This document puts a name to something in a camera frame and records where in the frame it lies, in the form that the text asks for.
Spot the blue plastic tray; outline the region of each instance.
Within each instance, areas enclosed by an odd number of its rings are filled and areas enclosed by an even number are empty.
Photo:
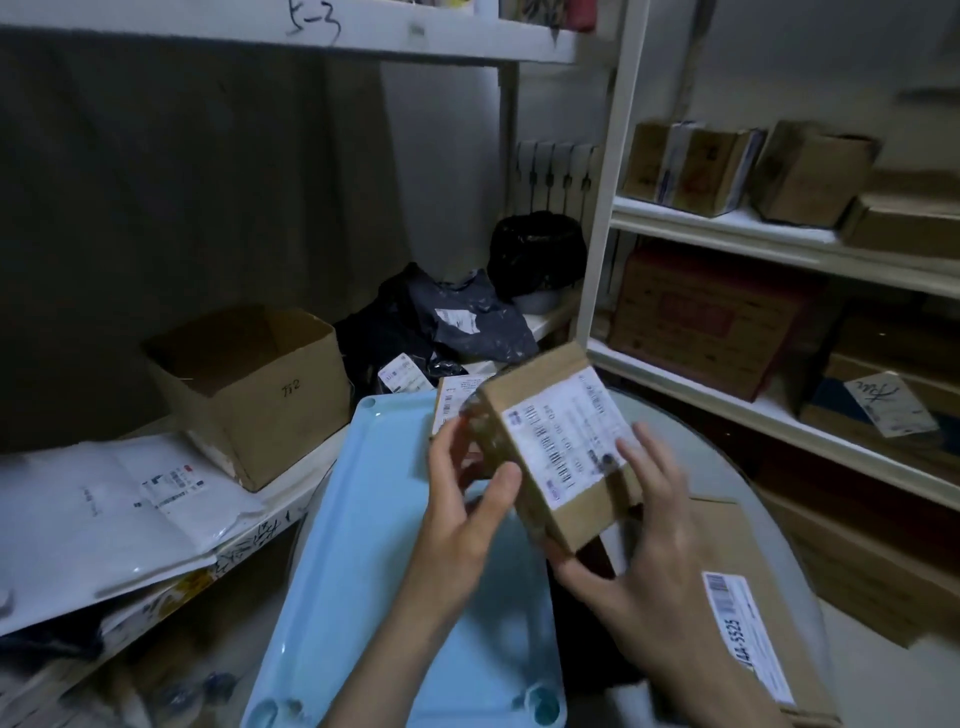
[[[427,502],[435,393],[360,401],[244,714],[313,728],[393,600]],[[477,483],[479,491],[486,483]],[[480,587],[427,672],[410,726],[563,726],[542,555],[511,514]]]

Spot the small cardboard box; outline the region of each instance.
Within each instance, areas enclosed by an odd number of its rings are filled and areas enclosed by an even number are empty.
[[[690,122],[636,125],[623,194],[714,217],[736,209],[765,132],[715,132]]]
[[[705,585],[718,629],[721,623],[727,624],[727,618],[756,622],[758,615],[773,647],[773,657],[763,649],[754,649],[746,659],[755,665],[757,677],[777,700],[780,710],[798,725],[839,726],[836,706],[756,543],[746,514],[738,504],[726,500],[696,497],[691,505],[703,544]],[[711,574],[723,578],[711,579]],[[756,605],[756,612],[745,592]],[[744,633],[757,631],[748,629]],[[726,640],[727,634],[724,630],[722,633]],[[746,646],[749,650],[749,638]],[[733,643],[728,642],[728,647],[733,648]]]
[[[960,515],[808,457],[764,463],[756,490],[820,598],[903,647],[956,625]]]
[[[180,428],[256,492],[349,422],[333,327],[294,308],[211,313],[143,344]]]
[[[878,170],[853,201],[840,236],[853,248],[960,258],[960,178]]]
[[[523,470],[516,512],[570,552],[642,499],[616,450],[633,433],[575,342],[487,379],[465,412],[484,461]]]
[[[960,325],[854,312],[800,420],[960,484]]]
[[[781,121],[747,182],[750,201],[767,220],[832,228],[863,188],[879,147],[867,136]]]
[[[772,263],[647,242],[627,261],[608,341],[752,401],[819,286]]]

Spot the person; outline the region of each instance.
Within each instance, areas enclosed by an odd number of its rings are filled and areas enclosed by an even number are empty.
[[[683,471],[646,427],[634,425],[634,434],[641,449],[617,441],[643,489],[643,533],[629,568],[604,579],[546,541],[557,581],[587,604],[624,657],[691,725],[789,726],[717,628],[695,556]],[[460,464],[469,441],[463,418],[447,422],[434,438],[429,499],[396,598],[320,728],[406,725],[423,677],[477,588],[493,535],[520,487],[520,468],[504,463],[468,515],[463,490],[475,470]]]

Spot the right hand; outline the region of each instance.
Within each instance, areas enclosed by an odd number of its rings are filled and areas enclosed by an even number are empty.
[[[616,443],[643,490],[641,540],[627,571],[611,581],[554,542],[544,550],[557,580],[587,604],[624,657],[683,700],[700,689],[698,678],[735,662],[707,600],[686,476],[644,425],[635,424],[634,435],[645,452]]]

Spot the white shipping label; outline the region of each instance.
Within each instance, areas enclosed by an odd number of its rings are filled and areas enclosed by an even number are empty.
[[[174,502],[197,493],[203,486],[204,482],[194,476],[193,468],[189,465],[174,468],[169,473],[155,475],[140,483],[147,500],[166,515],[169,515]]]
[[[394,394],[399,392],[422,392],[433,389],[433,384],[423,375],[414,360],[402,353],[383,369],[377,376],[384,386]]]
[[[500,414],[551,509],[583,493],[626,461],[616,439],[636,441],[592,367]]]
[[[763,683],[778,703],[794,705],[793,693],[743,576],[704,571],[713,616],[727,649],[740,665]]]
[[[884,437],[902,437],[938,429],[933,415],[893,372],[844,382],[856,403]]]
[[[463,333],[480,333],[477,328],[477,315],[465,309],[437,308],[440,320],[458,328]]]
[[[430,434],[436,435],[447,420],[460,414],[460,407],[463,406],[463,403],[490,376],[445,376],[441,379],[440,394],[437,396],[437,411],[433,415],[433,429],[430,430]]]

